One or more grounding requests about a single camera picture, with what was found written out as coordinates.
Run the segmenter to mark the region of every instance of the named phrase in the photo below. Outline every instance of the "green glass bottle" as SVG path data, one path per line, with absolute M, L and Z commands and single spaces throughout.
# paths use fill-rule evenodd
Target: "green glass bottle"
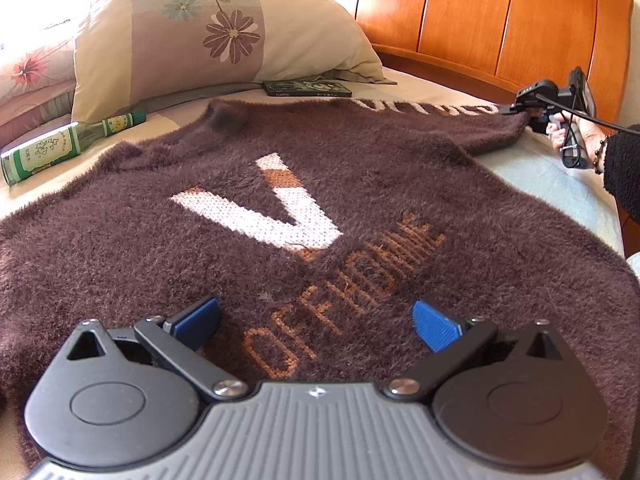
M 144 112 L 119 115 L 99 123 L 71 123 L 0 153 L 2 175 L 9 186 L 79 155 L 96 140 L 146 121 Z

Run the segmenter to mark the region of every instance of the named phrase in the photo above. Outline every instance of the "brown fuzzy sweater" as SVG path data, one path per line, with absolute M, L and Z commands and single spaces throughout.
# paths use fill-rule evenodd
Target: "brown fuzzy sweater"
M 245 381 L 384 381 L 429 353 L 411 318 L 422 298 L 504 328 L 550 319 L 607 402 L 594 462 L 617 478 L 638 404 L 638 282 L 474 162 L 527 121 L 491 112 L 213 101 L 115 146 L 0 223 L 1 394 L 23 406 L 84 318 L 129 326 L 209 293 L 223 322 L 207 356 Z

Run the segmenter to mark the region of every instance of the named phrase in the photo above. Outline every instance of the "flower print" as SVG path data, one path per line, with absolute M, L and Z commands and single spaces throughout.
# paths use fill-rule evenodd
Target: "flower print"
M 213 23 L 207 24 L 211 36 L 202 41 L 202 46 L 210 48 L 211 57 L 219 57 L 224 62 L 231 58 L 231 63 L 240 61 L 242 56 L 251 54 L 252 43 L 260 41 L 260 35 L 255 34 L 257 23 L 251 16 L 242 16 L 238 9 L 229 16 L 224 10 L 219 10 L 211 16 Z
M 182 18 L 185 22 L 189 18 L 194 18 L 200 12 L 200 7 L 196 4 L 196 0 L 169 0 L 164 4 L 162 13 L 171 20 Z
M 14 74 L 11 76 L 16 85 L 35 85 L 47 66 L 44 56 L 40 52 L 27 54 L 24 60 L 14 65 Z

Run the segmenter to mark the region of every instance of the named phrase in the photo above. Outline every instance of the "hand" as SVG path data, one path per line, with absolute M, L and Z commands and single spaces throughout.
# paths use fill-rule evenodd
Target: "hand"
M 566 122 L 571 116 L 569 112 L 557 113 L 554 115 L 554 119 L 559 122 Z M 596 150 L 600 147 L 600 141 L 606 137 L 603 131 L 597 126 L 597 124 L 582 119 L 580 117 L 573 117 L 573 122 L 580 128 L 580 134 L 584 139 L 584 146 L 587 150 L 587 158 L 589 162 L 593 162 L 595 158 Z M 564 136 L 566 135 L 566 128 L 558 128 L 555 124 L 549 122 L 546 125 L 546 133 L 551 138 L 551 144 L 554 150 L 558 152 L 564 144 Z

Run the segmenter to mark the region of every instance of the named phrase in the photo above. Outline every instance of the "black cable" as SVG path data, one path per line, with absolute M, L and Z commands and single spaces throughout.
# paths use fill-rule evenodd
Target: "black cable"
M 536 94 L 536 99 L 539 99 L 543 103 L 547 103 L 549 105 L 553 105 L 555 107 L 558 107 L 561 110 L 564 110 L 565 112 L 569 112 L 572 115 L 575 115 L 576 117 L 580 117 L 581 119 L 586 119 L 587 121 L 591 121 L 592 123 L 599 124 L 600 126 L 604 126 L 606 128 L 611 128 L 612 130 L 616 130 L 617 132 L 626 132 L 628 134 L 634 134 L 634 135 L 640 136 L 640 132 L 638 132 L 636 130 L 631 130 L 629 128 L 623 128 L 622 126 L 618 126 L 617 124 L 607 123 L 607 121 L 601 121 L 600 119 L 589 117 L 587 114 L 583 114 L 582 112 L 579 112 L 577 110 L 572 110 L 571 108 L 563 106 L 560 103 L 556 103 L 555 101 L 552 101 L 551 99 L 546 98 L 543 95 Z

